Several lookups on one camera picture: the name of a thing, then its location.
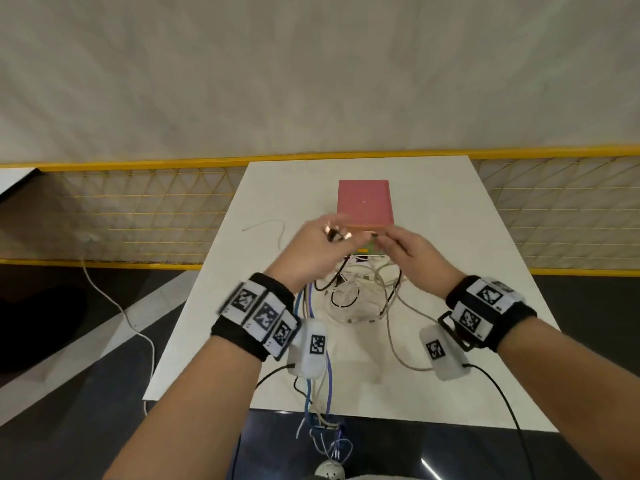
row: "white table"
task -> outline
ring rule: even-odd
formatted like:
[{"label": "white table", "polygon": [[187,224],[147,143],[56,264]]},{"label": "white table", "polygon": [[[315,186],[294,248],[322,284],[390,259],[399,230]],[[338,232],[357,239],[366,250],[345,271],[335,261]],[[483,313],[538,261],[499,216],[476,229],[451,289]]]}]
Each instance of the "white table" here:
[{"label": "white table", "polygon": [[[251,163],[145,399],[158,400],[187,366],[208,338],[214,310],[229,291],[277,256],[280,223],[241,230],[266,219],[281,219],[286,224],[284,247],[305,220],[335,211],[341,178],[388,179],[396,224],[427,237],[463,271],[498,278],[520,291],[540,318],[557,327],[467,157]],[[446,310],[441,300],[410,283],[403,285],[401,294],[409,304],[432,316]],[[324,319],[329,329],[332,413],[514,428],[498,391],[482,373],[472,371],[465,378],[442,382],[433,372],[407,370],[392,355],[383,321],[343,325],[323,316],[319,304],[315,309],[316,317]],[[398,354],[408,363],[428,366],[418,338],[418,331],[427,323],[425,318],[398,301],[390,315]],[[500,384],[521,427],[555,431],[498,355],[474,350],[468,357]],[[284,363],[285,359],[280,363],[268,359],[262,375]],[[304,398],[295,393],[292,381],[293,376],[285,371],[276,374],[256,391],[252,408],[302,411]]]}]

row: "left hand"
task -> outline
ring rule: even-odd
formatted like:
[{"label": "left hand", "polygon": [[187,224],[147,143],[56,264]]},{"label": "left hand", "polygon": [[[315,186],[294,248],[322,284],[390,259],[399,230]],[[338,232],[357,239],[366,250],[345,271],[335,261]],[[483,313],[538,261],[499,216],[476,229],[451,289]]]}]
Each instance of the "left hand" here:
[{"label": "left hand", "polygon": [[359,231],[343,241],[327,240],[325,226],[338,226],[344,232],[348,223],[349,217],[343,214],[327,214],[305,222],[264,273],[281,282],[293,294],[302,290],[306,284],[324,278],[342,259],[366,245],[372,238],[371,232]]}]

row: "pink box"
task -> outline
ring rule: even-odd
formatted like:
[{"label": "pink box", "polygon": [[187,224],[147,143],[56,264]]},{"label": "pink box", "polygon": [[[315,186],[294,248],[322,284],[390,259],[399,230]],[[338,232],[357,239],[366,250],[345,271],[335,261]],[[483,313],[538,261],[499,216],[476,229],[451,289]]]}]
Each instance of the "pink box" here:
[{"label": "pink box", "polygon": [[349,227],[376,230],[394,223],[388,180],[340,180],[338,213],[351,217]]}]

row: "wristband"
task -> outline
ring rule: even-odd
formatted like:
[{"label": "wristband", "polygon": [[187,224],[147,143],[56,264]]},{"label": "wristband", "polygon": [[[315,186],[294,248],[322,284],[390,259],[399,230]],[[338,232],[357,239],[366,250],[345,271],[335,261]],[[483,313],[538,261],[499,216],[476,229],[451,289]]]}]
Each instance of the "wristband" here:
[{"label": "wristband", "polygon": [[222,337],[264,362],[280,360],[300,329],[291,313],[293,293],[262,273],[240,283],[218,309],[211,335]]},{"label": "wristband", "polygon": [[[500,341],[513,327],[536,316],[536,311],[525,304],[520,293],[494,278],[465,277],[449,293],[446,303],[451,311],[438,322],[459,344],[461,340],[471,344],[463,346],[467,351],[476,346],[496,352]],[[446,316],[455,322],[455,331],[446,326]]]}]

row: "forearm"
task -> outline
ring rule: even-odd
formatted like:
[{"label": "forearm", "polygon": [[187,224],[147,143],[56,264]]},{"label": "forearm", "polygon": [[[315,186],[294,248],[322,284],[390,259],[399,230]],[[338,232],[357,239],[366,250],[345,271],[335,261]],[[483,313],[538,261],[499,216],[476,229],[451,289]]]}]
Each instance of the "forearm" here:
[{"label": "forearm", "polygon": [[262,363],[210,338],[120,452],[108,480],[222,479]]},{"label": "forearm", "polygon": [[536,318],[514,327],[498,354],[603,478],[640,478],[640,378]]}]

